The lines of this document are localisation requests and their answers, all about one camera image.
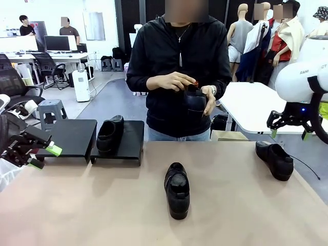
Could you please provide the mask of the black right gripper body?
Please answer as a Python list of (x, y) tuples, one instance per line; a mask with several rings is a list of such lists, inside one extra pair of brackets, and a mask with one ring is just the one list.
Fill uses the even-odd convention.
[(289, 125), (292, 124), (305, 124), (308, 121), (320, 122), (320, 115), (318, 112), (318, 107), (311, 104), (304, 104), (300, 102), (287, 102), (282, 112), (281, 119), (288, 122)]

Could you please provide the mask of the person's right hand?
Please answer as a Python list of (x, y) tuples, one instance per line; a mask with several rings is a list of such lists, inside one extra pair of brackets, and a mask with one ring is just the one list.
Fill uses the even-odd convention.
[(150, 77), (146, 82), (146, 86), (150, 91), (163, 88), (178, 92), (184, 90), (186, 86), (195, 83), (196, 80), (194, 78), (179, 72), (173, 72), (167, 75)]

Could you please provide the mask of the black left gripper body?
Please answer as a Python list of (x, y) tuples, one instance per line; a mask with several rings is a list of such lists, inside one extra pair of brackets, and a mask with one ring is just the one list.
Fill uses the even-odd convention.
[(28, 135), (13, 135), (5, 142), (1, 158), (15, 166), (27, 166), (32, 159), (30, 152), (34, 144), (35, 139)]

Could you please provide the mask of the person's left hand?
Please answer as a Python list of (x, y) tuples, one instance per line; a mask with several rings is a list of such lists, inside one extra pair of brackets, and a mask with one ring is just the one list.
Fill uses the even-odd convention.
[(216, 106), (215, 95), (217, 92), (217, 88), (216, 88), (216, 86), (213, 86), (213, 85), (203, 86), (203, 87), (201, 87), (201, 91), (208, 99), (208, 102), (204, 109), (203, 114), (204, 114), (204, 116), (209, 116)]

